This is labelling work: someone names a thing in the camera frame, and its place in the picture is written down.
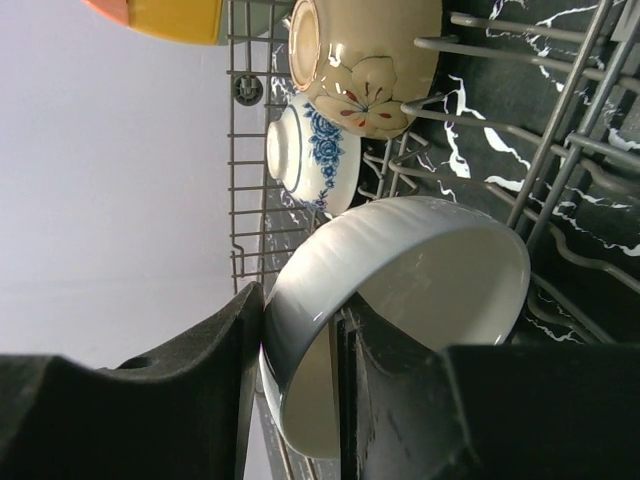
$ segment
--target metal wire rack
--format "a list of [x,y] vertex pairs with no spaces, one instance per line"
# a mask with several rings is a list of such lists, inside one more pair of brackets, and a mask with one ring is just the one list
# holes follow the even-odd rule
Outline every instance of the metal wire rack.
[[[278,0],[228,0],[228,2],[230,39],[230,69],[228,73],[231,85],[229,132],[231,178],[229,190],[231,194],[233,282],[236,291],[240,284],[247,280],[258,280],[268,289],[297,245],[327,219],[321,214],[308,212],[303,207],[294,204],[288,199],[286,192],[282,191],[282,187],[269,178],[264,148],[257,159],[240,159],[237,155],[239,142],[247,139],[258,139],[264,142],[269,121],[277,117],[282,108],[286,106],[286,101],[275,98],[274,89],[271,87],[274,83],[278,83],[278,79],[286,79],[290,75],[286,65],[279,68],[277,62],[272,61],[272,58],[278,49],[286,48],[287,43],[286,29],[282,27],[282,24],[278,25],[276,22],[276,7],[291,2]],[[235,16],[244,15],[246,25],[250,25],[251,6],[256,3],[270,6],[271,21],[268,32],[259,38],[234,35]],[[553,240],[553,248],[557,249],[559,255],[567,262],[584,269],[604,272],[619,282],[620,288],[629,289],[636,295],[640,294],[640,281],[637,278],[610,262],[599,258],[587,258],[572,251],[562,229],[550,221],[569,178],[577,168],[583,169],[585,173],[590,175],[592,181],[605,191],[634,198],[640,197],[640,183],[630,179],[637,179],[640,174],[640,157],[630,151],[622,150],[602,140],[594,140],[591,137],[614,86],[626,89],[633,94],[640,93],[640,80],[632,75],[622,73],[636,44],[640,25],[640,8],[635,1],[628,0],[624,10],[621,8],[614,12],[614,15],[624,19],[624,22],[618,21],[618,18],[614,19],[614,23],[618,22],[618,27],[611,36],[604,33],[604,26],[605,21],[610,19],[612,7],[617,3],[620,2],[599,0],[593,8],[591,21],[584,32],[551,28],[544,24],[525,25],[497,19],[476,18],[462,13],[449,14],[451,24],[458,27],[539,35],[572,42],[578,46],[573,62],[554,60],[540,55],[463,45],[455,36],[417,38],[415,40],[416,48],[484,57],[497,61],[520,62],[566,74],[564,88],[558,96],[541,135],[509,123],[451,114],[446,110],[445,112],[437,111],[436,107],[445,97],[439,93],[402,106],[403,111],[409,115],[435,122],[493,129],[534,145],[535,154],[517,196],[493,183],[462,178],[453,174],[442,174],[433,169],[424,168],[420,162],[415,160],[419,160],[421,155],[428,153],[431,144],[428,139],[411,131],[399,139],[387,142],[383,155],[376,155],[372,152],[364,154],[363,165],[367,165],[371,169],[377,183],[359,187],[358,193],[368,200],[396,195],[429,194],[428,190],[425,191],[425,186],[428,188],[429,185],[441,185],[439,182],[445,181],[448,184],[457,184],[485,192],[508,207],[509,214],[506,224],[516,229],[525,239],[532,258],[535,259],[541,253],[541,249],[546,248],[543,247],[547,245],[543,242],[543,238],[550,235],[549,238]],[[612,39],[617,43],[606,67],[594,68],[590,66],[589,59],[594,47],[603,45]],[[237,46],[237,43],[240,41],[244,42],[241,47],[244,49],[244,58],[238,61],[237,48],[240,47]],[[266,46],[268,61],[264,70],[257,70],[252,65],[252,48],[255,49],[256,45]],[[578,127],[573,132],[559,138],[560,126],[567,119],[572,97],[581,79],[585,78],[597,83],[595,93],[591,96],[590,102],[578,122]],[[256,97],[260,97],[262,94],[264,94],[264,101],[258,107],[264,109],[264,129],[260,132],[238,132],[235,121],[238,105],[257,105],[260,98],[256,101]],[[596,158],[594,155],[590,155],[591,153],[597,153],[599,157]],[[561,161],[554,164],[552,162],[554,157],[556,159],[559,157]],[[631,172],[631,175],[621,175],[619,171],[608,168],[611,162],[621,165],[621,168],[626,172]],[[241,186],[238,184],[238,178],[242,169],[249,166],[259,167],[259,179],[255,184]],[[540,202],[540,208],[537,209],[535,205],[532,205],[531,199],[534,196],[544,197],[540,192],[541,185],[545,182],[550,184],[550,188],[546,199]],[[259,194],[261,205],[259,209],[243,210],[238,207],[238,195],[244,192]],[[282,213],[286,215],[299,214],[303,221],[298,222],[294,228],[278,227],[271,221],[271,218]],[[247,216],[256,217],[254,225],[257,224],[257,228],[242,230],[239,227],[240,219]],[[286,242],[279,241],[278,238],[293,240]],[[541,306],[539,291],[546,292],[561,307],[563,313],[550,313],[548,309]],[[614,338],[608,333],[606,325],[595,321],[579,305],[567,298],[562,291],[537,274],[533,275],[525,310],[527,314],[533,315],[542,322],[569,327],[586,343],[615,343]],[[291,452],[286,448],[282,439],[279,439],[279,442],[285,471],[288,478],[294,478],[294,468],[289,458]],[[304,459],[304,464],[307,467],[306,473],[311,478],[317,478],[319,474],[314,467],[314,462]]]

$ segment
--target blue and white bowl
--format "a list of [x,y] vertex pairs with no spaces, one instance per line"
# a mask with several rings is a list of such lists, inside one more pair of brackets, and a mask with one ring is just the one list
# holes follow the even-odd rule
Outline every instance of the blue and white bowl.
[[269,173],[302,205],[337,216],[358,185],[361,139],[320,115],[303,93],[267,132]]

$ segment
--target wire grid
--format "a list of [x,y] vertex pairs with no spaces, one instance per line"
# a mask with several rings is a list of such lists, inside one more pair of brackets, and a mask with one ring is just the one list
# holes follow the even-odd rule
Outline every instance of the wire grid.
[[[282,5],[287,2],[277,0],[253,0],[252,2],[246,0],[228,0],[229,1],[229,33],[230,33],[230,71],[231,85],[234,85],[234,75],[237,74],[250,74],[261,78],[264,78],[268,87],[271,85],[271,81],[276,77],[289,78],[288,71],[278,71],[274,68],[274,65],[270,62],[266,71],[255,71],[251,67],[251,44],[252,42],[266,42],[268,45],[268,57],[271,58],[274,52],[274,48],[278,45],[285,45],[286,39],[276,38],[274,36],[274,20],[275,20],[275,6]],[[239,13],[239,6],[242,5],[241,13],[245,15],[246,24],[250,23],[250,10],[251,3],[268,3],[270,5],[271,22],[267,35],[264,38],[252,38],[252,37],[238,37],[233,34],[233,18],[234,15]],[[470,55],[476,57],[485,57],[492,59],[509,60],[513,62],[528,63],[532,65],[544,66],[549,70],[555,70],[567,74],[565,86],[560,93],[555,107],[548,119],[546,128],[542,135],[536,135],[530,131],[527,131],[521,127],[495,122],[491,120],[483,120],[475,117],[458,116],[448,113],[440,113],[430,110],[432,106],[437,105],[444,98],[443,95],[435,94],[429,98],[417,100],[415,102],[406,103],[402,106],[402,110],[416,117],[430,119],[432,121],[439,122],[453,122],[458,125],[467,125],[477,128],[491,128],[502,132],[507,132],[516,137],[519,137],[527,142],[535,145],[536,152],[533,156],[531,167],[526,175],[524,184],[519,194],[514,197],[510,192],[501,188],[498,185],[485,183],[478,180],[472,180],[468,178],[461,178],[452,174],[440,174],[428,171],[423,168],[409,167],[406,164],[415,159],[416,156],[428,151],[430,145],[428,140],[424,139],[420,135],[414,132],[407,132],[401,138],[387,142],[385,154],[383,157],[377,157],[367,152],[364,153],[363,163],[368,165],[373,170],[377,178],[377,185],[375,188],[369,191],[364,187],[359,187],[358,192],[370,199],[377,200],[385,196],[396,196],[400,194],[418,194],[420,187],[414,181],[415,178],[421,178],[427,181],[447,181],[449,183],[456,183],[458,185],[466,185],[478,190],[484,190],[499,199],[510,209],[510,214],[507,219],[507,225],[516,229],[518,233],[523,236],[527,243],[527,247],[532,258],[535,258],[539,254],[541,246],[541,238],[547,231],[552,235],[555,241],[555,248],[558,253],[568,262],[578,265],[587,269],[600,270],[607,273],[612,278],[623,284],[625,287],[631,289],[636,294],[640,294],[640,281],[634,278],[632,275],[623,271],[619,267],[612,265],[611,263],[602,261],[600,259],[586,258],[573,252],[567,245],[567,241],[564,233],[553,223],[550,222],[551,215],[554,208],[557,206],[563,189],[567,185],[569,177],[575,168],[579,165],[586,172],[589,172],[594,183],[600,187],[610,191],[612,193],[623,193],[633,196],[635,198],[640,197],[640,186],[638,182],[628,180],[615,173],[607,171],[599,163],[596,163],[593,159],[585,156],[585,150],[602,154],[605,158],[614,159],[618,163],[627,168],[627,171],[632,171],[634,174],[640,173],[640,157],[630,153],[628,151],[621,150],[616,146],[593,140],[589,135],[593,132],[596,120],[599,118],[606,100],[614,86],[618,85],[631,91],[633,93],[640,93],[640,81],[634,77],[622,74],[622,68],[628,59],[631,50],[635,44],[635,39],[638,34],[638,28],[640,25],[639,16],[637,14],[638,7],[636,2],[629,0],[626,5],[626,10],[621,14],[626,15],[628,18],[627,25],[625,26],[624,38],[618,39],[617,44],[610,61],[605,69],[598,70],[590,68],[587,64],[589,56],[596,45],[601,45],[606,42],[608,38],[603,35],[603,26],[607,19],[611,8],[614,4],[614,0],[600,0],[596,5],[590,24],[585,32],[573,32],[567,30],[561,30],[557,28],[547,28],[541,25],[525,25],[514,22],[505,22],[501,20],[487,20],[483,18],[475,18],[466,14],[451,13],[450,21],[454,25],[467,27],[467,28],[490,28],[492,30],[498,30],[503,32],[512,33],[531,33],[540,36],[546,36],[552,39],[559,39],[563,41],[574,42],[579,45],[578,53],[573,63],[552,60],[540,56],[531,56],[521,53],[511,53],[502,50],[494,50],[490,48],[481,48],[471,45],[461,45],[458,38],[453,36],[441,37],[441,38],[417,38],[415,45],[417,48],[433,49],[441,52],[449,52],[460,55]],[[246,40],[245,48],[245,65],[243,69],[238,69],[236,66],[236,58],[234,55],[233,44],[237,40]],[[591,103],[586,109],[579,127],[573,133],[570,133],[564,139],[564,142],[558,143],[556,137],[560,126],[565,120],[567,115],[571,97],[576,90],[576,86],[581,78],[587,78],[598,82],[598,87],[591,99]],[[265,109],[264,115],[264,131],[259,132],[260,138],[266,137],[266,129],[271,119],[271,111],[273,109],[282,108],[285,105],[277,105],[272,103],[273,94],[271,88],[266,89]],[[238,189],[236,185],[236,169],[242,168],[244,162],[238,161],[235,156],[235,144],[243,136],[235,134],[234,130],[234,111],[236,108],[233,96],[231,98],[231,127],[230,127],[230,142],[231,142],[231,239],[233,244],[233,250],[231,253],[231,259],[233,264],[233,281],[234,288],[238,290],[239,280],[258,280],[265,283],[265,279],[270,275],[277,275],[279,269],[274,268],[270,270],[268,268],[268,262],[265,259],[273,255],[286,255],[289,256],[295,251],[295,247],[285,248],[276,251],[267,251],[265,248],[265,237],[268,235],[292,235],[301,234],[301,239],[311,234],[315,228],[322,225],[327,221],[323,215],[310,213],[308,216],[308,226],[300,226],[294,229],[277,229],[273,228],[267,218],[270,214],[275,212],[291,212],[300,211],[303,212],[303,207],[267,207],[267,194],[269,190],[281,188],[278,185],[270,184],[268,171],[266,167],[266,160],[263,156],[260,160],[253,162],[262,166],[262,183],[255,185],[254,189],[258,190],[262,194],[262,202],[260,210],[251,210],[251,214],[258,214],[260,216],[259,229],[252,232],[238,232],[236,229],[237,218],[242,215],[247,215],[247,212],[237,210],[235,208],[235,195]],[[417,148],[410,148],[410,144],[418,145]],[[541,176],[545,177],[545,168],[548,167],[550,157],[558,156],[564,159],[561,163],[561,167],[557,171],[551,172],[552,187],[543,203],[539,212],[527,206],[527,201],[530,196],[535,192],[536,188],[539,188],[542,182]],[[248,252],[247,248],[240,245],[241,238],[254,238],[258,240],[258,250]],[[248,259],[257,259],[255,269],[248,267]],[[614,339],[606,332],[606,329],[590,318],[584,313],[577,305],[569,300],[561,291],[545,281],[543,278],[536,274],[532,277],[532,288],[527,298],[526,308],[528,311],[536,316],[538,319],[552,323],[560,324],[571,328],[578,333],[588,343],[615,343]],[[538,303],[538,295],[534,293],[535,288],[540,288],[550,294],[554,300],[570,314],[570,317],[561,316],[558,314],[550,314],[545,309],[541,308]],[[282,453],[282,459],[285,465],[285,471],[288,478],[294,478],[293,469],[291,467],[290,459],[288,458],[288,449],[286,448],[282,438],[279,438],[279,444]],[[308,459],[305,459],[309,467],[309,473],[311,478],[317,478],[316,472],[313,468],[313,463]]]

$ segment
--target dish rack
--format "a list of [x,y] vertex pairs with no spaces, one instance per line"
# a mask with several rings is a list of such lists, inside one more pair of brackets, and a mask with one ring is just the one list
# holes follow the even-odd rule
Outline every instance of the dish rack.
[[[291,2],[279,0],[228,0],[229,2],[229,78],[230,78],[230,196],[231,196],[231,261],[232,280],[237,292],[247,281],[260,281],[265,290],[273,285],[275,277],[293,254],[300,242],[313,231],[321,227],[328,219],[319,213],[305,210],[295,204],[282,187],[270,179],[264,147],[260,157],[255,159],[240,158],[238,152],[242,142],[264,142],[266,129],[271,120],[279,117],[286,100],[278,98],[277,89],[288,82],[290,74],[285,61],[277,61],[274,54],[284,51],[286,57],[287,20],[276,22],[275,6]],[[247,25],[251,22],[251,4],[269,4],[271,22],[269,31],[263,37],[240,37],[233,33],[236,15],[243,15]],[[631,150],[601,140],[594,140],[592,133],[598,118],[603,112],[607,99],[614,86],[623,88],[632,94],[640,93],[640,80],[632,75],[621,73],[632,53],[638,33],[640,9],[636,2],[628,0],[626,5],[612,10],[617,4],[614,0],[599,0],[589,7],[592,11],[591,21],[584,32],[569,31],[552,27],[550,24],[525,25],[491,18],[478,18],[468,14],[450,13],[452,25],[468,29],[486,29],[507,35],[535,35],[571,42],[577,46],[577,54],[573,62],[559,61],[544,55],[528,55],[503,49],[487,48],[462,44],[458,37],[449,35],[441,38],[418,38],[416,48],[433,49],[440,52],[484,57],[501,61],[518,62],[535,65],[545,71],[556,71],[566,74],[564,88],[560,91],[542,134],[536,134],[522,127],[501,123],[492,119],[480,118],[479,115],[458,115],[437,111],[446,94],[436,93],[429,98],[404,104],[402,110],[419,118],[432,122],[444,122],[445,126],[465,126],[485,131],[512,136],[535,147],[528,173],[517,195],[499,186],[477,179],[465,178],[454,173],[441,173],[428,164],[428,153],[432,147],[429,139],[416,131],[408,131],[400,138],[381,144],[382,149],[365,149],[363,168],[366,165],[369,174],[375,180],[368,185],[361,185],[358,193],[361,198],[377,200],[396,195],[431,194],[434,190],[443,191],[443,185],[457,185],[461,188],[476,190],[479,194],[497,199],[508,207],[505,223],[515,229],[526,241],[529,253],[534,261],[547,248],[556,249],[567,262],[584,269],[604,272],[615,281],[620,288],[629,289],[633,294],[640,294],[640,281],[619,266],[599,258],[587,258],[574,252],[569,246],[563,230],[551,221],[554,210],[576,169],[583,169],[590,180],[605,191],[615,194],[640,197],[640,183],[629,178],[636,178],[640,173],[640,157]],[[617,25],[612,39],[617,43],[609,57],[606,68],[594,68],[590,65],[590,56],[603,40],[607,22]],[[264,69],[255,67],[255,52],[260,49],[266,55]],[[569,107],[575,96],[581,79],[587,78],[597,83],[597,88],[586,103],[586,108],[577,121],[578,127],[567,135],[560,135],[561,126],[567,121]],[[236,122],[236,113],[242,108],[263,109],[263,129],[258,132],[241,132]],[[562,158],[560,162],[552,158]],[[609,168],[614,163],[620,168]],[[257,168],[255,183],[245,185],[239,181],[248,168]],[[243,209],[239,205],[239,196],[254,194],[259,200],[260,208]],[[532,198],[543,198],[536,205]],[[278,226],[274,218],[285,215],[294,218],[293,226]],[[551,312],[541,305],[540,291],[546,292],[547,298],[558,306],[557,312]],[[584,343],[615,343],[608,333],[607,326],[594,320],[585,313],[574,300],[568,298],[563,291],[534,273],[532,286],[524,311],[536,321],[546,325],[561,325],[575,332]],[[309,459],[292,460],[292,452],[278,439],[284,470],[288,478],[296,478],[294,463],[303,465],[304,477],[318,478],[321,467],[318,462]]]

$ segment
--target metal wire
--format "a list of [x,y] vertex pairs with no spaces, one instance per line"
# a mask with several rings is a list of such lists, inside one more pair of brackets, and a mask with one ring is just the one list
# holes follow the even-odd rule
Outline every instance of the metal wire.
[[[265,259],[284,256],[288,257],[295,251],[295,246],[287,248],[277,248],[269,250],[267,238],[277,237],[278,235],[306,235],[311,234],[316,228],[320,227],[328,221],[323,215],[313,213],[307,216],[307,222],[300,227],[284,228],[273,225],[269,221],[272,214],[279,212],[296,212],[302,208],[294,206],[293,203],[287,203],[284,206],[269,205],[269,192],[281,192],[279,186],[271,184],[266,167],[265,156],[260,159],[236,159],[238,144],[251,139],[263,139],[266,137],[266,130],[269,121],[272,120],[272,114],[286,107],[286,104],[278,103],[280,100],[273,98],[271,89],[272,79],[286,79],[290,77],[288,71],[278,71],[271,58],[276,47],[286,45],[287,41],[283,38],[276,38],[274,35],[275,28],[275,6],[287,4],[283,0],[227,0],[228,1],[228,38],[229,38],[229,69],[232,98],[231,98],[231,116],[230,116],[230,187],[231,196],[231,243],[233,250],[231,252],[232,259],[232,278],[234,289],[237,292],[239,280],[257,279],[261,282],[265,281],[266,276],[277,275],[279,267],[268,268]],[[236,35],[234,32],[234,16],[242,13],[244,15],[246,33],[251,33],[251,4],[260,3],[270,6],[270,26],[269,31],[262,37]],[[423,187],[428,188],[430,181],[447,182],[448,184],[464,185],[470,188],[485,191],[489,195],[497,198],[500,202],[508,207],[510,213],[507,219],[507,225],[515,228],[523,220],[533,223],[533,230],[525,237],[528,242],[528,248],[532,255],[539,253],[541,248],[540,238],[543,233],[549,232],[555,241],[555,248],[562,258],[566,261],[578,265],[582,268],[599,270],[608,274],[611,278],[620,282],[622,288],[629,288],[633,292],[640,294],[640,281],[621,268],[612,265],[598,258],[587,258],[583,255],[572,251],[567,245],[566,237],[562,230],[551,222],[551,215],[558,206],[560,194],[564,191],[571,172],[580,166],[585,172],[588,172],[591,179],[598,186],[606,191],[620,193],[634,197],[640,197],[640,185],[637,182],[626,179],[615,172],[607,171],[606,158],[615,160],[618,164],[622,164],[631,172],[640,173],[640,157],[637,155],[623,151],[614,145],[604,143],[602,141],[593,140],[590,137],[595,119],[602,112],[604,101],[609,96],[613,85],[628,89],[631,92],[640,92],[640,80],[621,74],[622,65],[629,57],[631,51],[633,37],[628,41],[620,43],[612,58],[604,70],[598,70],[588,65],[588,59],[592,53],[594,46],[603,45],[609,38],[603,34],[603,25],[608,13],[611,10],[613,0],[600,0],[596,5],[589,27],[585,32],[568,31],[557,28],[548,28],[542,25],[526,25],[515,22],[505,22],[501,20],[488,20],[476,18],[464,13],[451,13],[451,23],[465,28],[483,28],[499,30],[504,32],[512,32],[521,35],[540,35],[562,41],[573,42],[579,45],[578,54],[574,58],[573,63],[562,62],[541,56],[523,55],[512,53],[504,50],[494,50],[489,48],[480,48],[471,45],[461,45],[456,37],[445,38],[417,38],[415,44],[419,48],[436,49],[442,52],[450,52],[459,55],[480,56],[489,59],[509,62],[524,62],[533,65],[540,65],[546,68],[555,69],[559,72],[567,74],[558,101],[556,102],[553,112],[548,119],[544,133],[540,136],[530,132],[524,128],[496,120],[484,120],[475,117],[466,117],[442,113],[434,111],[440,102],[445,98],[442,94],[435,94],[428,98],[406,103],[402,106],[402,110],[408,115],[427,118],[439,122],[453,122],[458,125],[467,125],[478,128],[490,128],[498,131],[508,132],[520,139],[523,139],[536,146],[536,153],[533,157],[531,168],[524,180],[524,185],[517,197],[514,197],[508,191],[501,187],[472,180],[468,178],[457,177],[453,174],[441,174],[430,171],[419,166],[407,166],[407,163],[421,158],[423,154],[428,152],[430,144],[427,139],[422,138],[414,132],[407,132],[396,140],[387,142],[384,155],[382,158],[377,157],[370,152],[363,155],[363,166],[369,168],[375,175],[377,183],[371,188],[360,185],[357,189],[358,193],[367,200],[377,200],[388,196],[396,196],[399,194],[415,195],[420,192],[421,187],[416,178],[421,178],[427,182],[420,182]],[[635,32],[638,29],[638,16],[630,17],[625,31]],[[234,45],[238,42],[245,42],[244,53],[246,58],[237,62],[234,54]],[[268,54],[268,65],[265,69],[256,68],[251,63],[252,43],[266,44]],[[233,99],[234,79],[238,75],[249,75],[256,78],[262,78],[266,82],[265,99],[264,99],[264,130],[262,132],[241,133],[235,130],[235,108],[236,102]],[[567,135],[564,142],[558,140],[558,131],[560,125],[566,119],[569,103],[575,91],[578,82],[583,79],[589,79],[599,82],[598,89],[591,99],[591,104],[586,110],[580,126],[577,131]],[[605,161],[596,162],[585,154],[586,151],[597,152],[605,156]],[[540,174],[544,171],[545,166],[550,162],[552,155],[559,156],[564,159],[562,168],[556,173],[552,180],[551,191],[546,201],[542,205],[540,213],[537,213],[528,206],[530,195],[539,184]],[[239,185],[237,184],[238,170],[249,168],[251,165],[262,167],[262,183],[257,185]],[[236,201],[236,195],[242,192],[258,192],[261,195],[261,205],[259,209],[239,208]],[[259,215],[259,229],[256,231],[240,231],[237,227],[237,221],[246,215]],[[249,250],[246,240],[257,240],[257,250]],[[258,259],[257,270],[249,268],[247,262],[250,259]],[[547,296],[561,307],[563,314],[547,311],[540,303],[540,292],[546,292]],[[579,306],[574,304],[554,285],[537,274],[532,276],[532,286],[529,292],[526,309],[538,320],[549,324],[558,324],[570,328],[575,331],[587,343],[615,343],[615,340],[606,331],[606,325],[599,325],[590,318]],[[279,437],[278,445],[280,454],[283,459],[285,473],[287,479],[294,478],[294,469],[292,467],[292,458],[287,449],[284,440]],[[306,470],[311,478],[317,478],[314,463],[309,459],[302,462],[306,465]]]

